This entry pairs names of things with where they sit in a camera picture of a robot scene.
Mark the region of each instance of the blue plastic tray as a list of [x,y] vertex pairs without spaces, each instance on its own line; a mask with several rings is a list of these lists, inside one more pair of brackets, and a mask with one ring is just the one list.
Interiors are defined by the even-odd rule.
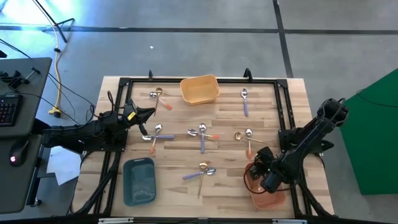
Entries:
[[133,159],[124,164],[123,198],[127,206],[143,205],[155,200],[155,164],[151,158]]

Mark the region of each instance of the metal spoon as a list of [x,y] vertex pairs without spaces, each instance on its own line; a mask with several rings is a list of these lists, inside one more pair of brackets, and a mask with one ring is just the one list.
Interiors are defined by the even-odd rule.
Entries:
[[202,175],[202,174],[213,175],[215,172],[216,172],[216,168],[215,167],[209,167],[209,168],[207,168],[206,171],[200,171],[200,172],[197,172],[197,173],[194,173],[194,174],[185,175],[185,176],[182,177],[182,179],[183,180],[188,180],[188,179],[191,179],[193,177],[197,177],[197,176]]
[[234,136],[235,136],[236,140],[241,140],[242,138],[245,138],[245,139],[253,140],[253,141],[256,141],[256,142],[261,142],[261,143],[264,143],[264,144],[268,144],[266,142],[263,142],[263,141],[260,141],[260,140],[257,140],[257,139],[245,137],[240,132],[236,132]]
[[249,111],[248,111],[248,101],[247,101],[247,97],[248,97],[248,91],[244,88],[241,91],[241,96],[243,98],[243,110],[244,110],[244,115],[245,116],[249,116]]
[[[152,98],[157,98],[156,92],[150,92],[149,96],[152,97]],[[169,110],[173,109],[168,103],[165,103],[163,100],[159,99],[159,101],[161,103],[163,103],[167,109],[169,109]]]
[[148,135],[142,136],[142,139],[144,141],[151,141],[152,140],[152,136],[150,134],[148,134]]
[[159,131],[162,130],[162,125],[161,124],[156,124],[155,125],[155,132],[156,132],[156,136],[154,138],[154,143],[152,143],[152,147],[150,148],[149,153],[153,154],[155,152],[155,143],[156,143],[156,139],[157,139],[157,134],[159,133]]
[[200,124],[199,125],[199,130],[201,131],[201,146],[200,146],[200,153],[204,154],[205,153],[205,136],[204,133],[206,131],[206,125],[205,124]]
[[154,113],[154,116],[156,116],[157,105],[159,104],[159,97],[160,97],[161,94],[163,93],[163,90],[162,90],[162,88],[157,87],[156,90],[155,90],[155,92],[156,92],[156,95],[157,95],[157,99],[156,99],[156,105],[155,105],[155,113]]
[[[245,130],[246,136],[250,138],[250,136],[253,134],[250,128],[247,128]],[[251,159],[251,144],[250,144],[250,139],[249,139],[249,149],[248,149],[248,159]]]
[[[191,136],[197,136],[199,133],[195,129],[188,129],[187,133]],[[213,139],[219,139],[220,136],[217,134],[201,134]]]
[[146,136],[142,136],[142,139],[144,141],[151,141],[154,138],[158,138],[158,139],[174,139],[175,136],[174,136],[174,134],[156,135],[156,136],[152,136],[152,135],[148,134]]
[[[201,171],[206,172],[207,168],[209,167],[209,165],[206,162],[201,162],[199,163],[199,168],[201,169]],[[200,190],[201,190],[201,183],[203,181],[203,175],[200,176],[200,182],[199,182],[199,190],[198,190],[198,198],[200,196]]]

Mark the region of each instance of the computer mouse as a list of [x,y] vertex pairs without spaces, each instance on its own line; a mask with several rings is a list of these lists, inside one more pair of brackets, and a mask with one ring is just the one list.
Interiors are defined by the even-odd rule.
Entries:
[[11,146],[10,150],[10,164],[14,167],[23,165],[26,160],[26,152],[29,145],[27,138],[18,139]]

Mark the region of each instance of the concrete floor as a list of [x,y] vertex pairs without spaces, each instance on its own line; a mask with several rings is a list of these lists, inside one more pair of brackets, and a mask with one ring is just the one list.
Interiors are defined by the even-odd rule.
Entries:
[[[272,0],[69,0],[41,1],[57,21],[74,17],[82,27],[196,27],[276,29]],[[279,0],[285,29],[397,30],[395,0]],[[0,13],[0,25],[47,21],[30,0],[11,0]],[[70,40],[59,63],[62,82],[96,102],[105,75],[240,77],[249,67],[255,77],[286,77],[278,34],[173,32],[66,32]],[[53,57],[52,32],[0,30],[0,38],[31,57]],[[313,113],[327,98],[349,98],[398,65],[396,35],[286,34],[295,78],[304,78]],[[23,55],[3,46],[9,58]],[[56,88],[48,81],[44,98],[55,101]],[[73,102],[76,119],[85,120],[87,103]],[[45,102],[38,118],[49,124],[73,124],[47,114]],[[62,109],[71,113],[66,100]],[[398,195],[362,196],[339,130],[328,137],[336,146],[325,153],[326,176],[335,213],[343,218],[398,223]],[[64,215],[73,182],[61,187],[43,181],[37,208],[1,215],[0,219]]]

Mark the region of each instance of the wooden table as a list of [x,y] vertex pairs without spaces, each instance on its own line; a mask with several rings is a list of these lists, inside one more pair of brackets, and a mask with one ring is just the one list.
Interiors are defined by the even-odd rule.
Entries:
[[[120,77],[104,77],[97,102],[96,113],[110,110],[106,92],[116,96]],[[297,127],[311,119],[311,111],[302,79],[288,79],[290,99]],[[280,129],[276,110],[274,87],[267,84],[220,84],[220,96],[214,103],[188,106],[182,100],[177,83],[135,83],[132,99],[141,108],[154,107],[155,100],[149,92],[156,87],[164,90],[162,99],[172,105],[167,110],[159,103],[156,117],[151,117],[146,129],[154,134],[154,126],[162,123],[161,134],[174,134],[175,139],[160,140],[155,154],[150,155],[151,142],[141,139],[137,126],[129,130],[127,146],[121,156],[118,180],[114,194],[111,215],[113,217],[212,217],[212,218],[293,218],[290,191],[285,191],[285,202],[270,210],[257,210],[252,204],[249,191],[243,183],[245,166],[250,162],[245,151],[246,141],[237,141],[236,131],[253,130],[253,138],[269,143],[274,154],[280,153],[277,132]],[[242,88],[248,89],[249,117],[244,116]],[[283,108],[285,99],[281,92]],[[219,134],[220,140],[206,139],[206,153],[200,154],[200,138],[187,134],[188,128],[198,129],[200,123],[207,125],[208,134]],[[264,147],[252,142],[253,153]],[[97,187],[103,163],[103,152],[92,153],[81,167],[81,174],[75,190],[73,208],[79,209]],[[123,202],[122,170],[126,161],[151,157],[155,162],[157,196],[154,202],[137,207],[127,207]],[[213,176],[203,177],[200,198],[197,198],[200,178],[182,180],[183,175],[198,172],[201,161],[211,161],[217,168]],[[309,189],[326,211],[333,213],[325,171],[319,158],[308,156],[304,162],[305,176]],[[302,193],[297,187],[299,205],[304,212]],[[106,203],[108,188],[105,189],[101,209]]]

